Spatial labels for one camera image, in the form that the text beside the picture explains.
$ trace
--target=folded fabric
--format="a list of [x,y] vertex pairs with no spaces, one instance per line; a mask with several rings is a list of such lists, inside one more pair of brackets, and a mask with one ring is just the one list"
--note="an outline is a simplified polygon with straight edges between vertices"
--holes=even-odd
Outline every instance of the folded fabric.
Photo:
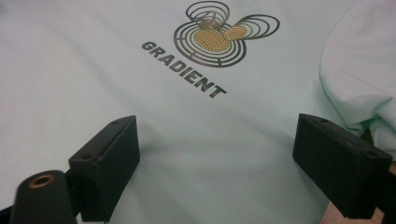
[[332,30],[320,80],[346,126],[396,157],[396,2],[359,1]]

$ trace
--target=logo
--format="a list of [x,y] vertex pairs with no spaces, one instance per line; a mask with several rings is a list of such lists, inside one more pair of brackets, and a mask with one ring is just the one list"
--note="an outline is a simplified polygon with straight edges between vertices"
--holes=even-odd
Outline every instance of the logo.
[[175,31],[177,50],[208,67],[229,67],[241,62],[247,54],[247,40],[272,35],[280,24],[275,17],[255,14],[230,25],[227,23],[230,9],[216,1],[192,4],[186,15],[191,21]]

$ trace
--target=white cloth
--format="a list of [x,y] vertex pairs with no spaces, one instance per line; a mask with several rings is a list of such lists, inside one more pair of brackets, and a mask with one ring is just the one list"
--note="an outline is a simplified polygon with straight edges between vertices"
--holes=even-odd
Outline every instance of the white cloth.
[[346,125],[370,125],[396,160],[396,2],[363,0],[338,22],[323,50],[320,79]]
[[[111,120],[136,115],[141,162],[112,223],[318,223],[327,199],[291,152],[299,113],[342,124],[318,67],[354,2],[224,1],[231,25],[263,14],[280,26],[215,68],[174,43],[194,1],[2,1],[0,206],[26,177],[66,171]],[[175,59],[166,65],[148,42]],[[202,77],[181,77],[177,61]],[[204,77],[207,91],[195,87]],[[226,93],[210,97],[215,85]]]

